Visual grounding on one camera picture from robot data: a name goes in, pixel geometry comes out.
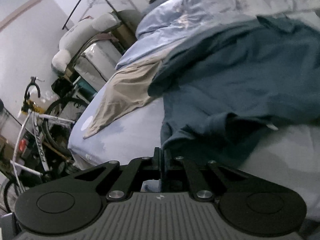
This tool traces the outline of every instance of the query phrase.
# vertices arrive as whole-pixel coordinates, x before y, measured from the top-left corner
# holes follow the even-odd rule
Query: metal rivet
[[[200,190],[197,192],[198,198],[211,198],[212,197],[212,192],[208,190]]]
[[[124,192],[121,190],[114,190],[109,193],[109,197],[111,198],[122,198],[124,196]]]

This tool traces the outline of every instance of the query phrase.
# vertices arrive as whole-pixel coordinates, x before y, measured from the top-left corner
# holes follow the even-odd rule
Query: dark teal blanket
[[[266,132],[320,116],[319,66],[320,33],[297,20],[258,17],[189,38],[148,89],[164,97],[163,148],[240,164]]]

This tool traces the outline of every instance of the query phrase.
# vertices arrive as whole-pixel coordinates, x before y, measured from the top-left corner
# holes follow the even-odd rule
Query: bed
[[[152,57],[171,44],[212,26],[247,21],[256,15],[283,15],[320,30],[316,15],[320,0],[160,0],[151,5],[138,26],[138,41],[116,69]],[[121,165],[133,158],[152,156],[161,147],[163,99],[115,120],[96,135],[83,139],[108,83],[99,91],[74,126],[69,139],[78,165],[85,169],[109,160]],[[320,221],[320,127],[291,125],[260,140],[239,169],[298,192],[308,207],[307,218]]]

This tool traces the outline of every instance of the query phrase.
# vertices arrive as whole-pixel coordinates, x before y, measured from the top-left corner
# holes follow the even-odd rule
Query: pillow
[[[117,20],[110,13],[105,13],[92,21],[92,27],[98,32],[103,32],[115,25]]]
[[[54,55],[51,67],[57,75],[64,75],[64,72],[67,68],[67,65],[71,61],[71,55],[69,51],[66,49],[58,51],[56,55]]]
[[[67,50],[73,57],[82,45],[99,32],[92,27],[92,19],[84,19],[67,31],[60,39],[59,49]]]
[[[116,19],[109,13],[96,19],[84,19],[73,26],[60,39],[59,49],[70,52],[71,57],[93,36],[116,25]]]

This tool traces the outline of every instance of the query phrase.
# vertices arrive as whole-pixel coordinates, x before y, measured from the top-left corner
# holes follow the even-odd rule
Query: brake lever
[[[45,82],[45,80],[41,80],[38,77],[30,77],[31,78],[31,82],[36,82],[36,80],[39,80],[40,82]]]

